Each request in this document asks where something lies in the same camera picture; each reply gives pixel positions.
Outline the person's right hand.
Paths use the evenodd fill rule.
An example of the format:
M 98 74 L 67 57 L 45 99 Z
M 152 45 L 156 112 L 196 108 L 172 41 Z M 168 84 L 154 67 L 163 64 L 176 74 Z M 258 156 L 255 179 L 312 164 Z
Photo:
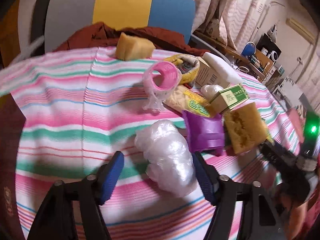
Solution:
M 313 221 L 314 217 L 314 214 L 310 213 L 311 218 L 308 218 L 308 211 L 313 212 L 312 206 L 315 203 L 314 197 L 304 204 L 297 206 L 290 196 L 281 194 L 280 203 L 289 212 L 289 220 L 285 223 L 287 239 L 304 239 L 310 229 L 310 222 Z

